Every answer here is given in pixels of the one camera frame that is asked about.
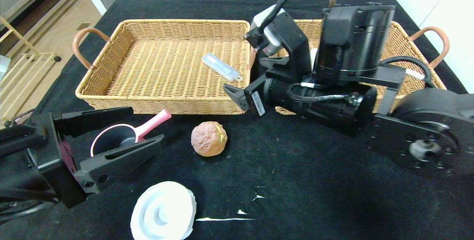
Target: wicker basket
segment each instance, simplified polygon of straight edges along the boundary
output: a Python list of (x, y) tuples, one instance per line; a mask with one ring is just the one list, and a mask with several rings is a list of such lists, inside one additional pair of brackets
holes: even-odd
[[(295, 22), (298, 24), (300, 29), (307, 36), (309, 44), (310, 44), (310, 49), (317, 48), (320, 43), (321, 21), (322, 20), (295, 20)], [(416, 39), (418, 36), (420, 36), (427, 30), (436, 31), (445, 42), (444, 51), (432, 63), (428, 63), (428, 61), (425, 59), (423, 54), (421, 54), (420, 50), (413, 43), (414, 39)], [(449, 50), (449, 41), (447, 37), (445, 36), (445, 34), (440, 29), (435, 28), (435, 27), (430, 27), (427, 29), (420, 30), (420, 32), (410, 37), (407, 35), (405, 30), (400, 26), (400, 24), (393, 21), (391, 22), (391, 25), (390, 25), (390, 31), (388, 34), (387, 41), (385, 43), (384, 52), (381, 55), (381, 60), (389, 58), (389, 57), (393, 57), (393, 56), (412, 56), (412, 57), (418, 58), (430, 66), (429, 68), (432, 74), (432, 80), (433, 80), (434, 85), (437, 88), (446, 89), (445, 85), (440, 80), (438, 75), (435, 73), (433, 68), (444, 58), (448, 50)], [(282, 49), (278, 51), (277, 55), (287, 56), (288, 54), (286, 54), (286, 51)], [(412, 63), (400, 61), (393, 64), (397, 66), (401, 66), (403, 68), (410, 68), (419, 73), (423, 73), (423, 71), (420, 68), (418, 68), (418, 66)], [(393, 108), (397, 105), (398, 101), (401, 100), (403, 97), (405, 97), (406, 95), (408, 95), (409, 93), (413, 91), (422, 89), (424, 85), (425, 83), (423, 81), (420, 81), (414, 78), (413, 76), (406, 75), (403, 85), (401, 85), (398, 95), (395, 98)], [(375, 108), (374, 108), (374, 112), (376, 112), (382, 98), (384, 97), (385, 90), (387, 88), (384, 86), (378, 86), (378, 85), (374, 85), (374, 86), (377, 87), (377, 101), (375, 103)], [(283, 115), (294, 114), (293, 112), (286, 110), (285, 108), (282, 108), (282, 107), (276, 107), (276, 111)]]
[[(88, 68), (76, 96), (96, 109), (129, 106), (138, 114), (167, 109), (172, 114), (241, 114), (224, 93), (228, 81), (201, 58), (211, 52), (250, 81), (250, 45), (242, 39), (246, 21), (125, 20), (110, 39), (97, 29), (84, 29), (73, 41), (78, 59)], [(93, 65), (78, 50), (87, 32), (108, 41)]]

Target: brown leather handle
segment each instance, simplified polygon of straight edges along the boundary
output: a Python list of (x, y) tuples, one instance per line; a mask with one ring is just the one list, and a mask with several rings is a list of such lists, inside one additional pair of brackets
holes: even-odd
[(414, 35), (410, 36), (408, 39), (413, 41), (413, 40), (417, 39), (418, 37), (420, 37), (422, 34), (424, 34), (427, 31), (433, 31), (433, 32), (437, 33), (438, 36), (440, 36), (441, 40), (443, 41), (443, 51), (441, 52), (441, 54), (436, 59), (434, 59), (429, 64), (434, 69), (436, 66), (438, 66), (438, 64), (440, 64), (440, 62), (445, 58), (445, 56), (447, 55), (447, 52), (449, 51), (449, 39), (447, 38), (446, 33), (442, 29), (439, 29), (438, 27), (435, 27), (435, 26), (425, 27), (425, 28), (421, 29), (420, 31), (418, 31), (417, 33), (415, 33)]
[(98, 34), (105, 41), (111, 41), (111, 39), (108, 36), (106, 36), (104, 33), (100, 32), (96, 28), (84, 28), (76, 34), (76, 36), (73, 39), (73, 52), (74, 52), (74, 55), (76, 55), (77, 59), (86, 67), (86, 69), (90, 69), (91, 65), (90, 65), (89, 61), (87, 61), (84, 58), (84, 56), (81, 54), (81, 52), (79, 51), (79, 42), (89, 32), (94, 32), (94, 33)]

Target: screw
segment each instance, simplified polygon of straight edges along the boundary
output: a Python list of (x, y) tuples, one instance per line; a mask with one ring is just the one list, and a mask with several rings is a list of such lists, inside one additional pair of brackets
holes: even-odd
[(103, 183), (104, 181), (107, 181), (109, 176), (107, 174), (104, 174), (103, 176), (99, 177), (98, 181), (99, 183)]
[(438, 168), (440, 169), (444, 169), (446, 167), (446, 164), (442, 161), (438, 161), (438, 163), (436, 163), (436, 166), (438, 166)]
[(401, 154), (402, 156), (408, 155), (408, 150), (402, 149), (402, 148), (400, 148), (400, 149), (398, 149), (398, 150), (400, 151), (400, 154)]
[(433, 142), (429, 140), (423, 140), (420, 142), (420, 146), (424, 149), (431, 149), (433, 147)]
[(405, 140), (407, 140), (408, 142), (413, 142), (415, 140), (415, 136), (413, 134), (407, 134), (405, 136)]
[(421, 162), (421, 161), (419, 161), (419, 160), (418, 160), (418, 161), (415, 161), (415, 167), (418, 168), (418, 169), (420, 169), (421, 167), (423, 167), (423, 162)]
[(437, 134), (435, 134), (434, 132), (429, 132), (429, 133), (428, 133), (428, 138), (429, 138), (430, 140), (433, 140), (433, 141), (434, 141), (434, 140), (438, 139), (439, 137), (440, 137), (440, 136), (437, 135)]
[(451, 122), (451, 118), (450, 118), (450, 117), (447, 117), (447, 116), (443, 117), (443, 123), (444, 123), (444, 124), (449, 124), (450, 122)]
[(84, 184), (83, 184), (84, 187), (93, 187), (94, 186), (94, 182), (93, 181), (85, 181)]
[(445, 152), (446, 152), (446, 154), (453, 154), (454, 150), (453, 150), (452, 147), (445, 147)]

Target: label sticker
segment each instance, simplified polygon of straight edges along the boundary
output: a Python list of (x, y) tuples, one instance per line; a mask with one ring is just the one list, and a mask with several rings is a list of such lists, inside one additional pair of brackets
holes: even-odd
[(255, 107), (257, 108), (258, 114), (260, 116), (264, 115), (265, 114), (265, 108), (264, 108), (264, 105), (262, 104), (262, 100), (260, 99), (260, 95), (258, 94), (257, 91), (255, 91), (252, 94), (252, 98), (254, 99)]

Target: table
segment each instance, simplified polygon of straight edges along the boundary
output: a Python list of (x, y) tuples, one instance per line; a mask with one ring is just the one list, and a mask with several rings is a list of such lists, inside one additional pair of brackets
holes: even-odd
[[(416, 24), (395, 0), (394, 20), (409, 35)], [(110, 35), (124, 19), (242, 19), (276, 0), (117, 0), (97, 23)], [(327, 0), (289, 0), (294, 19), (320, 19)], [(415, 43), (430, 61), (437, 56), (426, 38)], [(89, 35), (81, 45), (93, 61), (104, 42)], [(463, 92), (444, 62), (437, 68), (445, 85)], [(73, 56), (34, 112), (89, 110), (74, 96), (85, 69)], [(133, 126), (149, 119), (134, 115)], [(229, 141), (216, 157), (200, 157), (190, 135), (200, 122), (223, 124)], [(99, 131), (70, 141), (76, 162), (88, 156)], [(144, 190), (177, 181), (196, 196), (196, 218), (255, 220), (196, 221), (189, 239), (470, 239), (474, 228), (474, 185), (470, 176), (428, 179), (415, 176), (380, 154), (364, 151), (362, 140), (311, 120), (268, 113), (236, 116), (174, 115), (149, 136), (164, 133), (167, 146), (105, 193), (68, 210), (62, 204), (0, 226), (5, 239), (131, 239), (130, 216)]]

